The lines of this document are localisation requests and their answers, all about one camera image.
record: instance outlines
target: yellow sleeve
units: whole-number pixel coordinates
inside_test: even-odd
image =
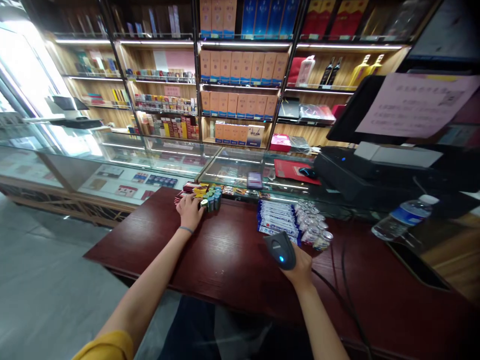
[[[125,331],[114,331],[90,341],[72,360],[133,360],[134,343]]]

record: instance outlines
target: white box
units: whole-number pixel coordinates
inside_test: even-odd
[[[379,163],[417,166],[428,168],[436,162],[443,153],[421,147],[378,145],[361,141],[355,155]]]

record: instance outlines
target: barcode scanner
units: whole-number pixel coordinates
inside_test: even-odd
[[[270,255],[283,270],[292,270],[297,263],[295,250],[287,233],[282,231],[275,235],[265,236],[266,247]]]

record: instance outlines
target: forearm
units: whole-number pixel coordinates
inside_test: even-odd
[[[317,289],[310,284],[295,291],[308,331],[313,358],[315,360],[348,359],[349,356],[330,321]]]
[[[133,340],[135,352],[137,351],[190,235],[184,229],[176,231],[125,293],[97,337],[115,330],[126,331]]]

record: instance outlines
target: plastic water bottle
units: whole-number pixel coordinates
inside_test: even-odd
[[[392,211],[386,218],[380,220],[371,232],[377,238],[392,241],[407,232],[408,228],[420,224],[432,213],[432,205],[438,203],[436,197],[422,195],[417,200],[405,201]]]

